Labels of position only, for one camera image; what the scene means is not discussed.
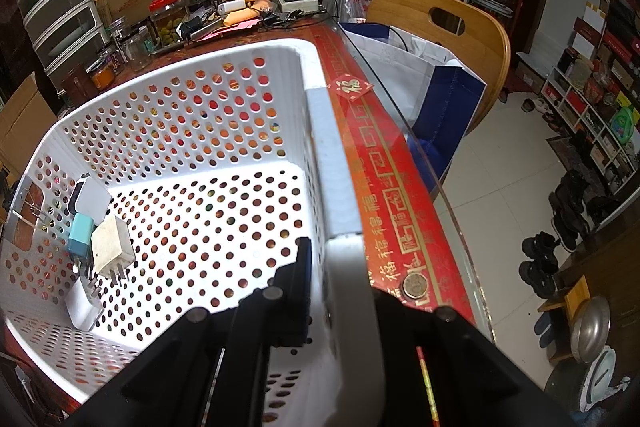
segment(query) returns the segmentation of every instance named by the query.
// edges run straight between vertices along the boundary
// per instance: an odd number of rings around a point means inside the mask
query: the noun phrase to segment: glass jar
[[[115,44],[109,42],[98,50],[98,57],[107,61],[113,70],[113,74],[118,74],[122,70],[124,64],[122,62],[122,56],[116,48]]]
[[[145,43],[146,50],[149,53],[151,53],[156,47],[156,44],[151,36],[151,32],[149,31],[149,28],[146,25],[140,28],[140,36],[142,36],[142,40]]]
[[[129,66],[134,71],[140,71],[151,64],[151,56],[146,49],[145,39],[139,32],[133,32],[122,41],[122,47]]]
[[[89,67],[87,73],[89,73],[91,81],[98,90],[103,90],[106,87],[109,87],[116,78],[115,74],[113,74],[113,69],[111,69],[106,58],[99,58],[96,60]]]
[[[182,0],[154,0],[149,11],[162,47],[182,40],[176,28],[189,15]]]
[[[113,39],[113,43],[120,53],[120,58],[122,58],[122,62],[127,63],[127,57],[122,49],[122,39],[131,33],[131,28],[129,23],[127,23],[127,18],[120,17],[119,19],[114,20],[107,28],[107,33]]]

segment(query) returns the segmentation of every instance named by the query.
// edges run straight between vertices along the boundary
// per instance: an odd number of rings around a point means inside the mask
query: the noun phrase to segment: red decoration
[[[359,99],[363,94],[367,94],[373,89],[373,86],[366,80],[361,80],[352,74],[345,73],[329,83],[329,89],[350,102],[354,102],[354,100]]]

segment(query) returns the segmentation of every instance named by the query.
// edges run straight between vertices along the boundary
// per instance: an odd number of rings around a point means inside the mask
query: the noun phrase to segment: cloth bag
[[[376,23],[341,26],[414,131],[418,143],[409,139],[409,149],[431,190],[435,183],[420,149],[436,176],[442,177],[476,113],[486,84],[448,49],[404,30]],[[365,71],[385,110],[404,129],[380,81],[367,68]]]

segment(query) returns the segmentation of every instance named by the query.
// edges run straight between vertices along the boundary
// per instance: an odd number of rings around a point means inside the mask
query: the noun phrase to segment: power strip
[[[318,12],[318,0],[299,0],[289,1],[278,0],[280,9],[283,13],[295,12],[296,10],[302,10],[304,13],[317,13]]]

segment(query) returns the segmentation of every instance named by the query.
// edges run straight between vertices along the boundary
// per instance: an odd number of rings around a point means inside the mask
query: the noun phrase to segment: wooden chair
[[[438,26],[431,18],[434,8],[460,17],[461,35]],[[372,0],[367,22],[395,26],[448,48],[486,82],[471,132],[493,107],[507,76],[511,60],[509,38],[493,17],[459,0]]]

